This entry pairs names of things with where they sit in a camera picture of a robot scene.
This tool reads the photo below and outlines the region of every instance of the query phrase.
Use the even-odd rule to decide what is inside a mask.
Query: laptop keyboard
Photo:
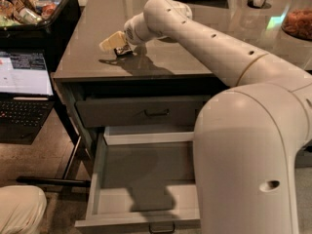
[[[0,101],[0,124],[41,126],[50,110],[51,105],[46,101]]]

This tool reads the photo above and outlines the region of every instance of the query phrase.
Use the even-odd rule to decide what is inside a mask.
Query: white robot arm
[[[294,159],[312,138],[310,74],[149,0],[125,23],[129,43],[175,39],[231,89],[202,109],[194,167],[203,234],[298,234]]]

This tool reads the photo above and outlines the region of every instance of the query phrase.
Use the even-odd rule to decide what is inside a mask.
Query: floor
[[[16,184],[18,176],[62,178],[72,148],[53,110],[32,145],[0,144],[0,186]],[[306,167],[312,164],[312,155],[304,152],[299,153],[298,157],[300,162],[295,170],[295,179],[300,234],[312,234],[312,168]],[[69,178],[89,180],[91,172],[92,164],[86,156],[80,154],[75,159]],[[48,200],[41,233],[80,234],[74,222],[85,217],[89,189],[39,186],[46,192]],[[201,231],[178,230],[176,233],[200,234]]]

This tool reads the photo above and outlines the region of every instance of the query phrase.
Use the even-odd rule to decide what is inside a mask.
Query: glass jar
[[[312,40],[312,0],[292,0],[282,29],[293,37]]]

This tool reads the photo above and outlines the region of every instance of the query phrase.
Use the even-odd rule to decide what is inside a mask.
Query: gray countertop
[[[171,39],[131,46],[134,54],[116,58],[98,44],[139,14],[147,0],[89,0],[62,57],[55,79],[63,82],[112,79],[157,79],[212,75],[209,68]],[[189,3],[193,19],[269,51],[303,69],[312,70],[312,42],[281,29],[292,0],[267,0],[253,9],[247,0]]]

